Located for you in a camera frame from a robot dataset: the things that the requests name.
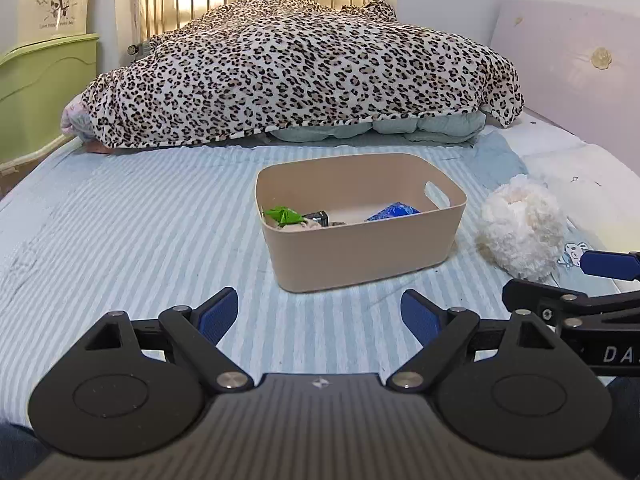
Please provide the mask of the blue tissue pack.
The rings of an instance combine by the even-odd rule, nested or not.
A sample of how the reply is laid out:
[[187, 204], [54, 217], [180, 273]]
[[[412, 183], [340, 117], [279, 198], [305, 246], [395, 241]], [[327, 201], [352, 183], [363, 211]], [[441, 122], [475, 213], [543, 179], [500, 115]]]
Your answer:
[[413, 208], [413, 206], [396, 202], [386, 206], [384, 209], [372, 214], [367, 218], [367, 222], [380, 221], [393, 218], [400, 218], [405, 216], [411, 216], [412, 214], [420, 214], [420, 210]]

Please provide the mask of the green snack packet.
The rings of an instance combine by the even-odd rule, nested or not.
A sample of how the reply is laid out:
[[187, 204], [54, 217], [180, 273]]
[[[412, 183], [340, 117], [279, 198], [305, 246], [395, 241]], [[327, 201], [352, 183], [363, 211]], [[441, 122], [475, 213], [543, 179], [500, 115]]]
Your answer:
[[296, 224], [306, 222], [306, 219], [301, 214], [285, 206], [264, 209], [262, 215], [265, 219], [271, 220], [277, 226], [280, 226], [280, 228], [284, 226], [296, 226]]

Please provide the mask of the small black box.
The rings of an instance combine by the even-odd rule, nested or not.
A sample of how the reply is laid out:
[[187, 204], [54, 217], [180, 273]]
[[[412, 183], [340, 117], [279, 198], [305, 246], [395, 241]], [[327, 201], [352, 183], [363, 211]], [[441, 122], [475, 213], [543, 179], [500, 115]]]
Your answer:
[[323, 226], [324, 228], [330, 225], [329, 215], [324, 210], [304, 214], [303, 218], [309, 222], [316, 222], [319, 226]]

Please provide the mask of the beige cloth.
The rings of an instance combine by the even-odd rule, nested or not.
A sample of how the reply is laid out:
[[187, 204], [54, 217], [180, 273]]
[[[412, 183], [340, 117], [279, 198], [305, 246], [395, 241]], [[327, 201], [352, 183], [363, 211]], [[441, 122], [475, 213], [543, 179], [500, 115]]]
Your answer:
[[279, 231], [283, 232], [305, 232], [315, 229], [322, 229], [322, 225], [314, 220], [304, 219], [299, 223], [284, 224], [283, 226], [277, 226]]

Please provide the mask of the white fluffy plush pillow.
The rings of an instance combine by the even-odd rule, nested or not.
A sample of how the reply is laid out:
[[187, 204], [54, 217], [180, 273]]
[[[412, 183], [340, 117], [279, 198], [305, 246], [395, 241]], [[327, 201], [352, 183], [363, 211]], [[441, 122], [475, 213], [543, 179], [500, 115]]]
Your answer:
[[518, 174], [480, 207], [477, 244], [512, 278], [543, 282], [561, 255], [566, 232], [558, 199], [535, 179]]

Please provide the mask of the light green quilted duvet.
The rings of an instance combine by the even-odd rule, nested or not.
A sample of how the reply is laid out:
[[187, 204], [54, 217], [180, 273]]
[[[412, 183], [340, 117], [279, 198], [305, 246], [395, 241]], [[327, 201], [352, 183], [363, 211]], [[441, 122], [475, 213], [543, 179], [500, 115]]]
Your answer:
[[326, 139], [346, 140], [373, 132], [399, 134], [411, 142], [460, 144], [477, 136], [486, 125], [483, 112], [424, 118], [378, 120], [344, 126], [308, 126], [274, 130], [270, 134], [283, 142], [308, 143]]

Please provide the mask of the pale pink headboard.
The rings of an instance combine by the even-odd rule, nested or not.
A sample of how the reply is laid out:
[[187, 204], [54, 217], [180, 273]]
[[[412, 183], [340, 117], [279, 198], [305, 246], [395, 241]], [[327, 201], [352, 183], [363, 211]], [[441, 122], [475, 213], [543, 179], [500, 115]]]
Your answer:
[[506, 0], [490, 46], [525, 105], [639, 169], [639, 19], [580, 4]]

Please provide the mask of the beige plastic storage bin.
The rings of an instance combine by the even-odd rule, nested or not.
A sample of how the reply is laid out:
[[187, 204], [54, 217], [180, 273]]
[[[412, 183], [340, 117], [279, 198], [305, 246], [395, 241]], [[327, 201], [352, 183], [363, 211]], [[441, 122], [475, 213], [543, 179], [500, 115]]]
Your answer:
[[[454, 244], [466, 195], [418, 155], [375, 153], [268, 166], [258, 172], [255, 202], [278, 285], [287, 292], [316, 292], [442, 263]], [[396, 202], [420, 214], [367, 222]], [[302, 216], [324, 210], [330, 225], [279, 231], [262, 215], [277, 206]]]

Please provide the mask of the pink patterned cloth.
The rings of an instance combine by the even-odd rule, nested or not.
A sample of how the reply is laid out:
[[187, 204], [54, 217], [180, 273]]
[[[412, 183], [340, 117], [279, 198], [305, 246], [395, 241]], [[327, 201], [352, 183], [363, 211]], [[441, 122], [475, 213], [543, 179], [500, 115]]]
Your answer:
[[80, 94], [64, 107], [60, 129], [66, 136], [77, 136], [84, 143], [94, 139], [91, 118], [85, 105], [82, 104]]

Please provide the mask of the leopard print blanket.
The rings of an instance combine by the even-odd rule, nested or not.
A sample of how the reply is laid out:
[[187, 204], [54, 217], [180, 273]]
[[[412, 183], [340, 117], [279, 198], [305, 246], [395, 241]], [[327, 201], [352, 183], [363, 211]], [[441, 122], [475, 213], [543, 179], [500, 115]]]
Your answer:
[[151, 37], [80, 95], [107, 148], [209, 144], [297, 127], [482, 112], [509, 127], [524, 96], [490, 47], [398, 21], [386, 2], [238, 0]]

